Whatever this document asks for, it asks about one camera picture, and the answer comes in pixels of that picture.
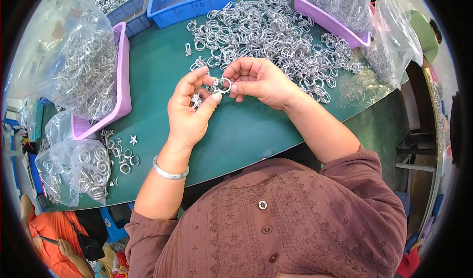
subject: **green workbench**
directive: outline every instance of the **green workbench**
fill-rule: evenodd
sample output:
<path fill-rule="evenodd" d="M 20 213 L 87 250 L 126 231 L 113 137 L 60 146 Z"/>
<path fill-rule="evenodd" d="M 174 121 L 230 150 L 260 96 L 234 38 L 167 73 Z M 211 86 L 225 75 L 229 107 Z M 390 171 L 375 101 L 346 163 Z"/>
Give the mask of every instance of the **green workbench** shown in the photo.
<path fill-rule="evenodd" d="M 203 24 L 206 16 L 197 18 Z M 114 130 L 111 139 L 121 138 L 123 148 L 130 148 L 140 157 L 140 164 L 132 166 L 129 174 L 119 171 L 117 158 L 112 167 L 111 179 L 118 177 L 118 185 L 108 186 L 106 204 L 113 205 L 136 199 L 139 188 L 150 171 L 152 158 L 166 142 L 169 134 L 168 100 L 177 82 L 190 71 L 192 63 L 210 51 L 193 49 L 193 36 L 187 31 L 189 21 L 160 30 L 153 26 L 130 39 L 130 92 L 132 111 L 107 128 Z M 327 31 L 315 25 L 310 34 L 313 44 L 320 44 L 320 36 Z M 185 44 L 192 46 L 192 55 L 185 56 Z M 391 93 L 394 88 L 380 80 L 370 69 L 359 49 L 354 50 L 354 61 L 363 64 L 359 74 L 339 71 L 337 86 L 327 88 L 331 102 L 324 107 L 339 121 L 363 111 Z M 211 76 L 221 77 L 218 68 Z M 44 110 L 43 125 L 54 115 L 53 106 Z M 130 135 L 137 135 L 138 143 L 130 145 Z M 236 103 L 225 95 L 209 121 L 206 135 L 192 151 L 190 172 L 186 186 L 198 184 L 228 174 L 264 158 L 287 150 L 303 141 L 299 132 L 282 111 L 271 109 L 256 98 L 246 97 Z M 87 195 L 82 195 L 79 206 L 69 208 L 48 203 L 47 210 L 79 210 L 101 206 Z"/>

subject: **button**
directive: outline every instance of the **button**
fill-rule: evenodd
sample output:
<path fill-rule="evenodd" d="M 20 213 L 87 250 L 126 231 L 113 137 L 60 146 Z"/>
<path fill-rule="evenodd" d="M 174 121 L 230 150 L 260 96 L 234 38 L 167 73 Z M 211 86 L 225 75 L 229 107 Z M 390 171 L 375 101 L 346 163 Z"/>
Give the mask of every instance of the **button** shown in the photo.
<path fill-rule="evenodd" d="M 270 258 L 269 258 L 269 262 L 270 263 L 275 263 L 279 258 L 279 255 L 277 253 L 273 254 Z"/>
<path fill-rule="evenodd" d="M 263 234 L 269 234 L 271 233 L 271 231 L 272 231 L 271 226 L 264 226 L 263 228 L 261 228 L 261 232 L 263 232 Z"/>
<path fill-rule="evenodd" d="M 260 201 L 260 203 L 258 203 L 258 207 L 261 209 L 261 210 L 264 210 L 266 209 L 266 207 L 268 207 L 268 205 L 266 204 L 266 201 Z"/>

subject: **green shirt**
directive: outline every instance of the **green shirt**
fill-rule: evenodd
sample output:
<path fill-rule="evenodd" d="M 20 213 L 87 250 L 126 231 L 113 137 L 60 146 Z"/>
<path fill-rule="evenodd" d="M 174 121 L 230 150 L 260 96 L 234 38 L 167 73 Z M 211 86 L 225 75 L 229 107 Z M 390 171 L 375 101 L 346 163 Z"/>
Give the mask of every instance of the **green shirt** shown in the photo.
<path fill-rule="evenodd" d="M 411 10 L 411 26 L 421 43 L 422 52 L 429 63 L 432 63 L 439 52 L 439 43 L 434 29 L 425 16 L 417 10 Z"/>

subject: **woman's right hand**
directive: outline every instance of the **woman's right hand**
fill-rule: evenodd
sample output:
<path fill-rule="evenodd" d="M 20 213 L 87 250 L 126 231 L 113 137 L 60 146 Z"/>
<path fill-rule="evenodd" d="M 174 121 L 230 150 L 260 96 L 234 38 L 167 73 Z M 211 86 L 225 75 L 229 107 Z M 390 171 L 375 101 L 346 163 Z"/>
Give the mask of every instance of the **woman's right hand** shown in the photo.
<path fill-rule="evenodd" d="M 252 96 L 273 109 L 286 110 L 307 96 L 267 59 L 239 58 L 225 69 L 222 77 L 233 82 L 230 97 L 236 98 L 237 103 L 242 102 L 244 96 Z"/>

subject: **chair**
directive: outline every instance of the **chair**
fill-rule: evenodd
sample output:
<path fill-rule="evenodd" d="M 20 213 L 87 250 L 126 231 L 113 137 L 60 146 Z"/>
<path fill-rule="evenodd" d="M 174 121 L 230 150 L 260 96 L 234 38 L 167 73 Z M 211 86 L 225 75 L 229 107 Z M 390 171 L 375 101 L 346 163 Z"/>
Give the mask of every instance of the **chair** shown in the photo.
<path fill-rule="evenodd" d="M 135 202 L 126 203 L 128 206 L 129 213 L 125 212 L 127 216 L 122 217 L 121 219 L 116 219 L 113 213 L 114 208 L 122 206 L 122 204 L 100 207 L 100 214 L 102 215 L 103 222 L 107 228 L 107 240 L 106 242 L 114 243 L 128 236 L 128 233 L 125 231 L 125 225 L 130 222 L 131 211 L 135 206 Z"/>

